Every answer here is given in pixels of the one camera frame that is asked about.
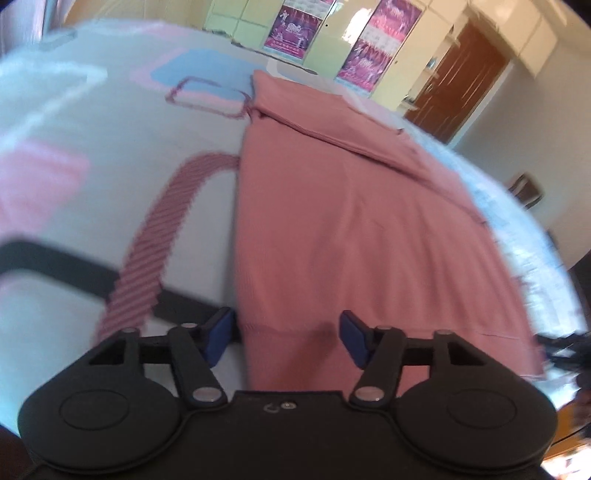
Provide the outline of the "pink knit garment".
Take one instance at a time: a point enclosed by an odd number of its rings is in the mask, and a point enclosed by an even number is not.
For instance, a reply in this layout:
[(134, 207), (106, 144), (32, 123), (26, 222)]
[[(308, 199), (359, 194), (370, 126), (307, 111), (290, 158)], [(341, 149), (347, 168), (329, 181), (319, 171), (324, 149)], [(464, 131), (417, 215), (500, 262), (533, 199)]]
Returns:
[(540, 376), (519, 285), (460, 177), (342, 96), (263, 71), (252, 84), (235, 220), (249, 386), (352, 391), (346, 310), (415, 338), (455, 332)]

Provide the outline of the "dark wooden chair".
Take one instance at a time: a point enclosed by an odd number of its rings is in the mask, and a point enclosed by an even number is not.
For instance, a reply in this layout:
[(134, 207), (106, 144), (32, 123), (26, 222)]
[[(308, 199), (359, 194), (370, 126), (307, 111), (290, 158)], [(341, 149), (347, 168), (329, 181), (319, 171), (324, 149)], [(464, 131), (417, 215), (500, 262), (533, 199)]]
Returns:
[(518, 176), (508, 190), (526, 209), (533, 208), (544, 197), (541, 187), (527, 173)]

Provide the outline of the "patterned bed sheet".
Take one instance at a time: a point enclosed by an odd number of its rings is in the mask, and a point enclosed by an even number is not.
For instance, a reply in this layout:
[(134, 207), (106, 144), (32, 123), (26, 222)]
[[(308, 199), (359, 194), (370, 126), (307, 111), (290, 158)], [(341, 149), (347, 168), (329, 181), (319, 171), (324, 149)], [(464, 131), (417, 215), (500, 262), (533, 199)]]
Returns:
[[(161, 188), (190, 157), (238, 155), (252, 72), (344, 95), (402, 128), (460, 174), (522, 290), (534, 333), (586, 330), (550, 239), (505, 188), (410, 122), (332, 81), (221, 36), (171, 24), (102, 20), (64, 29), (1, 60), (1, 425), (92, 344), (103, 297)], [(167, 266), (173, 293), (145, 335), (197, 320), (192, 299), (235, 307), (236, 172), (207, 180)]]

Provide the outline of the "brown wooden door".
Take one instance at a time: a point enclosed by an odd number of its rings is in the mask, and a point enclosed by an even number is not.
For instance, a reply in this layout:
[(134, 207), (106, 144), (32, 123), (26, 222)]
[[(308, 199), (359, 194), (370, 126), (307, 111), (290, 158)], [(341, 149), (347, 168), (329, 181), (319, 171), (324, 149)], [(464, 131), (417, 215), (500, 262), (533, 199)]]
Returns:
[(507, 64), (508, 59), (481, 30), (468, 23), (459, 34), (459, 44), (446, 53), (405, 118), (449, 143)]

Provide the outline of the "cream wardrobe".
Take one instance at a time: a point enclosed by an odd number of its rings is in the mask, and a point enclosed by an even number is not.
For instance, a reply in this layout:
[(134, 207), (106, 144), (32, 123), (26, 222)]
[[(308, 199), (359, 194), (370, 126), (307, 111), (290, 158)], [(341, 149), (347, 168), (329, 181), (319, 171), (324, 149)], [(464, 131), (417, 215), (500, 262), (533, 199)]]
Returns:
[(394, 110), (474, 21), (537, 75), (558, 38), (532, 1), (213, 1), (204, 27)]

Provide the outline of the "right purple wall calendar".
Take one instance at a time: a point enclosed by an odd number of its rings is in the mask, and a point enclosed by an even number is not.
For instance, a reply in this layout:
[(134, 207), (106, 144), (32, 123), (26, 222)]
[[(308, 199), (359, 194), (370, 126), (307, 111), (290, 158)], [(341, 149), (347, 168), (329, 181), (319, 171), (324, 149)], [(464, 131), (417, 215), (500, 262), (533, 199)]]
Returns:
[(335, 82), (369, 97), (423, 12), (411, 1), (381, 1), (335, 75)]

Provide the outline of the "purple wall calendar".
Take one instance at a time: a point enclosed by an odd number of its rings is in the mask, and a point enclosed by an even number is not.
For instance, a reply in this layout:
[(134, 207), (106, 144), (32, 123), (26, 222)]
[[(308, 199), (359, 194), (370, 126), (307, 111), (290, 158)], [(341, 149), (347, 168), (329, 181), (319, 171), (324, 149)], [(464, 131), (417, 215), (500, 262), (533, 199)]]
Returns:
[(411, 1), (381, 1), (335, 75), (335, 82), (369, 97), (423, 12)]
[(331, 0), (287, 0), (280, 7), (263, 49), (302, 61), (325, 18), (332, 10)]

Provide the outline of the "left purple wall calendar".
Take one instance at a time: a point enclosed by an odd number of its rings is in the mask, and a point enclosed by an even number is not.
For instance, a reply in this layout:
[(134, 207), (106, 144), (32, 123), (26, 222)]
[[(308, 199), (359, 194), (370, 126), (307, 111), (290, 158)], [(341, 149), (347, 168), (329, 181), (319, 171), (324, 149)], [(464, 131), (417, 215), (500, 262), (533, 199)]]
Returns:
[(332, 10), (331, 0), (287, 0), (280, 7), (263, 49), (302, 61), (325, 18)]

